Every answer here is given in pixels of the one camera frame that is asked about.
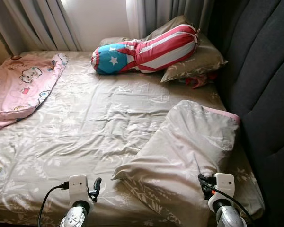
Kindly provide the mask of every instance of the pink blanket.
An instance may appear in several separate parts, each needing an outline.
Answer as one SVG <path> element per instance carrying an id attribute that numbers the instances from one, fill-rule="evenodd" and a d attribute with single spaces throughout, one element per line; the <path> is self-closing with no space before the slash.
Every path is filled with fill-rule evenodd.
<path id="1" fill-rule="evenodd" d="M 67 64 L 63 53 L 52 59 L 26 55 L 0 66 L 0 129 L 31 115 L 49 96 Z"/>

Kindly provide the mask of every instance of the grey headboard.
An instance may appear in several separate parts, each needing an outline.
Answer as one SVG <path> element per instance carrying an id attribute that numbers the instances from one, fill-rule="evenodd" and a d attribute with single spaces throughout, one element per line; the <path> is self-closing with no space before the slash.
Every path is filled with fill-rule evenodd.
<path id="1" fill-rule="evenodd" d="M 261 187 L 263 226 L 284 226 L 284 0 L 216 0 L 208 37 L 229 61 L 217 87 L 241 117 Z"/>

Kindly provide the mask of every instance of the curtain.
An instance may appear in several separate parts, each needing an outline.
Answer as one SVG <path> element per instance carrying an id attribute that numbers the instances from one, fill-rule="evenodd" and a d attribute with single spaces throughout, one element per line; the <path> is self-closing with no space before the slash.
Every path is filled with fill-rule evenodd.
<path id="1" fill-rule="evenodd" d="M 81 50 L 60 0 L 0 0 L 0 33 L 13 55 Z"/>
<path id="2" fill-rule="evenodd" d="M 180 15 L 207 34 L 213 4 L 214 0 L 126 0 L 131 38 L 144 38 Z"/>

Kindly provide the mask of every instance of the white star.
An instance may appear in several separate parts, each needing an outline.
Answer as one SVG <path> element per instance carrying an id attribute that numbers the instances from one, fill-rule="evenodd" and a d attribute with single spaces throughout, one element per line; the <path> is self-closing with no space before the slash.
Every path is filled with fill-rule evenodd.
<path id="1" fill-rule="evenodd" d="M 117 60 L 118 60 L 118 58 L 112 57 L 109 62 L 111 62 L 113 64 L 113 66 L 115 66 L 115 64 L 119 64 L 119 62 L 117 62 Z"/>

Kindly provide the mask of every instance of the beige bed sheet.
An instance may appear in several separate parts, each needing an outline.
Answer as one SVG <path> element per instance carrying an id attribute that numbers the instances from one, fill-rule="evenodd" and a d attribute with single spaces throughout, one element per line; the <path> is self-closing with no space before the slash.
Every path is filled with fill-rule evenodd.
<path id="1" fill-rule="evenodd" d="M 57 52 L 30 53 L 51 58 Z M 174 226 L 110 179 L 179 101 L 224 110 L 214 85 L 192 90 L 160 83 L 161 74 L 98 76 L 91 52 L 65 54 L 69 63 L 47 100 L 30 117 L 0 130 L 0 222 L 36 225 L 46 193 L 71 175 L 87 174 L 90 187 L 102 178 L 89 226 Z M 68 208 L 68 190 L 53 191 L 43 226 L 57 226 Z"/>

